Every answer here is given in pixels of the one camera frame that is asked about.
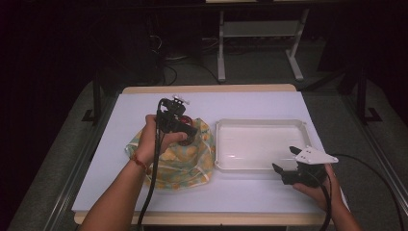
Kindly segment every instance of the white metal frame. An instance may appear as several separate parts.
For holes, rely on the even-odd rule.
[[[226,81],[224,62],[224,38],[233,37],[294,37],[291,49],[286,50],[289,63],[297,81],[303,80],[303,75],[297,64],[295,54],[303,34],[309,9],[305,9],[300,20],[293,21],[240,21],[225,22],[224,12],[219,14],[219,49],[217,56],[218,80]]]

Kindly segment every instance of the white surface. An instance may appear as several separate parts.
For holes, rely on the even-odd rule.
[[[311,145],[305,126],[298,119],[222,119],[217,123],[216,166],[223,171],[258,172],[271,171],[275,163],[296,169],[289,147]]]
[[[72,210],[86,212],[114,181],[128,162],[126,144],[145,124],[144,116],[155,114],[163,97],[173,93],[121,94],[104,135],[94,154],[89,171]],[[186,116],[201,117],[215,134],[222,118],[299,119],[307,124],[311,145],[323,150],[300,92],[198,92],[179,93],[190,100]],[[147,195],[143,187],[137,204],[141,209]],[[268,174],[225,173],[215,170],[209,184],[180,192],[154,191],[149,211],[173,212],[257,212],[315,213],[315,203],[280,176]]]

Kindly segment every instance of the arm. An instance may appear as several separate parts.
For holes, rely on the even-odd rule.
[[[330,165],[325,165],[326,172],[331,180],[332,185],[332,219],[334,225],[336,226],[336,230],[338,231],[360,231],[363,230],[360,225],[358,224],[357,220],[354,216],[348,211],[347,207],[343,203],[342,193],[340,190],[339,181],[334,174],[333,168]],[[330,193],[330,183],[329,180],[326,179],[323,183],[326,189]],[[326,199],[324,197],[323,192],[320,188],[310,188],[303,184],[293,184],[293,188],[309,195],[318,203],[318,206],[326,211]]]
[[[143,127],[139,147],[135,153],[138,160],[147,166],[153,162],[155,132],[155,117],[147,115],[146,125]],[[185,133],[166,134],[161,152],[163,153],[172,142],[183,141],[186,138]],[[144,168],[130,160],[89,210],[81,230],[128,230],[144,176]]]

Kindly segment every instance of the dark background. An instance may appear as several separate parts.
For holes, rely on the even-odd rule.
[[[122,1],[115,4],[137,5]],[[157,84],[161,58],[148,35],[199,56],[201,37],[217,36],[217,12],[107,13],[110,1],[12,1],[0,5],[1,121],[0,229],[7,229],[76,97],[98,73],[107,93]],[[298,15],[299,9],[233,12],[231,18]],[[325,38],[322,70],[352,66],[340,91],[349,93],[363,68],[408,124],[407,5],[317,5],[303,39]],[[186,30],[193,26],[195,30]]]

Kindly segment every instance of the floor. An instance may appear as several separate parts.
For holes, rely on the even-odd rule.
[[[317,71],[324,47],[323,40],[303,41],[299,46],[296,58],[305,77],[303,82],[294,79],[286,60],[284,51],[291,44],[290,40],[274,39],[263,41],[262,46],[257,44],[255,46],[249,43],[245,47],[240,47],[240,50],[236,50],[237,46],[234,46],[234,49],[227,53],[225,57],[227,81],[224,84],[286,83],[301,89],[330,74]],[[166,82],[175,80],[173,85],[179,86],[218,84],[215,76],[216,55],[213,50],[199,60],[180,58],[175,59],[177,62],[168,62],[168,67],[165,67]],[[352,155],[368,163],[380,171],[389,182],[394,181],[395,185],[400,186],[395,187],[395,191],[405,196],[399,199],[403,202],[403,199],[408,198],[405,190],[408,182],[405,163],[408,163],[408,156],[404,155],[408,150],[407,127],[390,107],[381,88],[371,82],[368,82],[367,106],[374,108],[383,121],[363,125],[354,112],[355,91],[349,96],[339,95],[336,91],[341,79],[342,77],[339,77],[317,90],[303,92],[326,151]],[[82,121],[84,114],[93,108],[92,103],[92,83],[89,83],[78,95],[9,230],[78,229],[70,206],[89,165],[90,156],[84,153],[91,153],[97,145],[95,140],[103,133],[104,123],[108,120],[115,98],[102,95],[103,115],[97,125]],[[378,177],[359,163],[344,158],[341,158],[341,163],[335,166],[335,170],[350,210],[366,230],[398,230],[392,197]],[[398,178],[389,179],[387,175],[396,175]],[[407,226],[408,211],[404,211],[406,208],[403,206],[400,209]],[[263,229],[275,230],[272,227]],[[290,228],[290,230],[318,229],[318,227]]]

